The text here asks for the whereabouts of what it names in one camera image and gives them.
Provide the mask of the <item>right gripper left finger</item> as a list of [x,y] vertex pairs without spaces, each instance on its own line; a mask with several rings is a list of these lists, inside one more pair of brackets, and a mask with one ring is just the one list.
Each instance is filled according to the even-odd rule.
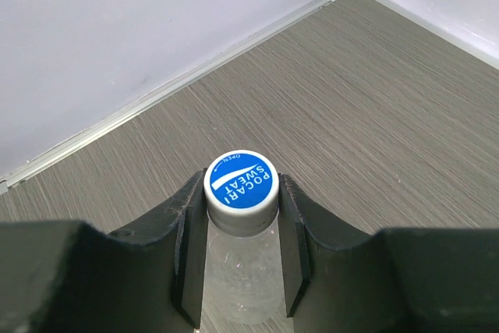
[[110,233],[85,221],[1,225],[4,332],[192,332],[200,326],[207,202],[196,172]]

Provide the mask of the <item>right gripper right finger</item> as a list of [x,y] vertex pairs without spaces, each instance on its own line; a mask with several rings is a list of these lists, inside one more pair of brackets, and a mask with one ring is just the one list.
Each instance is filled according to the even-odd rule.
[[369,235],[279,178],[286,314],[297,332],[495,332],[495,228]]

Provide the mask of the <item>clear unlabelled plastic bottle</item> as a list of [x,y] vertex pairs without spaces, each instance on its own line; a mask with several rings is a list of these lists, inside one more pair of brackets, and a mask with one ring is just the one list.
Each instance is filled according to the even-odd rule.
[[223,318],[237,324],[267,321],[284,303],[278,223],[252,237],[208,225],[204,288]]

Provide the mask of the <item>white blue bottle cap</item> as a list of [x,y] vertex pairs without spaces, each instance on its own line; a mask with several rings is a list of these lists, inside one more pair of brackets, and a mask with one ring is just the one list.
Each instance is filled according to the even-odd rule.
[[222,154],[203,178],[210,220],[219,231],[239,238],[257,236],[272,225],[278,190],[276,168],[255,151]]

